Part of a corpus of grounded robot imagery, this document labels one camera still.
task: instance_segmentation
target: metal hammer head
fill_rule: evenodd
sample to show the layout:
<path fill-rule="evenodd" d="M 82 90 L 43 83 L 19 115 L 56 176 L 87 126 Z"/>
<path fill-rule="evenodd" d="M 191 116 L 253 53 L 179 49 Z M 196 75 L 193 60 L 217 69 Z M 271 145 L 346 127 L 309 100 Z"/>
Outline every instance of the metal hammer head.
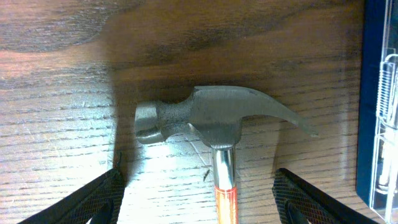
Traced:
<path fill-rule="evenodd" d="M 143 144 L 165 141 L 177 133 L 198 136 L 213 149 L 229 149 L 241 139 L 245 116 L 269 115 L 290 121 L 311 136 L 317 132 L 299 115 L 257 90 L 238 86 L 197 86 L 177 104 L 139 103 L 135 132 Z"/>

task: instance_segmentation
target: hammer neck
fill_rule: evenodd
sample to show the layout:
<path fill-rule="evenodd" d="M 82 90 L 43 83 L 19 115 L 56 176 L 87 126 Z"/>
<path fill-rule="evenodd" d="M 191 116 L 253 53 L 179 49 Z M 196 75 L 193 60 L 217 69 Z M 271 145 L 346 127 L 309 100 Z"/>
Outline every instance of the hammer neck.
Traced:
<path fill-rule="evenodd" d="M 235 187 L 235 148 L 212 149 L 214 181 L 221 190 Z"/>

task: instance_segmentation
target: dark brown wood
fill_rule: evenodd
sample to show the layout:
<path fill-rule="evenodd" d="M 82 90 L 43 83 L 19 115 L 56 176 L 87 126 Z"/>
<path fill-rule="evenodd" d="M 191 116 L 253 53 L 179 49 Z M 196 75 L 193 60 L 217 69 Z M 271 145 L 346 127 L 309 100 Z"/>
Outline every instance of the dark brown wood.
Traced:
<path fill-rule="evenodd" d="M 363 1 L 1 1 L 0 220 L 21 221 L 112 167 L 120 223 L 215 223 L 209 150 L 194 136 L 143 146 L 134 110 L 195 85 L 263 91 L 306 117 L 243 123 L 241 223 L 278 223 L 286 167 L 376 219 L 356 196 Z"/>

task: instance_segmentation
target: wooden surface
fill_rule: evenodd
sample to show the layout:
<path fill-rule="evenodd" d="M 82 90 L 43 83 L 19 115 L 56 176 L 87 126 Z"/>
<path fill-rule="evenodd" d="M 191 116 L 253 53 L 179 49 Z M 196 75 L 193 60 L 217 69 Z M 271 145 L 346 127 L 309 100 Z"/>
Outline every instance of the wooden surface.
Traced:
<path fill-rule="evenodd" d="M 134 140 L 137 102 L 180 101 L 195 85 L 263 91 L 320 132 L 244 120 L 241 223 L 279 223 L 279 167 L 376 218 L 354 191 L 362 28 L 363 1 L 1 1 L 1 223 L 93 180 L 114 150 L 120 223 L 216 223 L 209 149 L 195 136 Z"/>

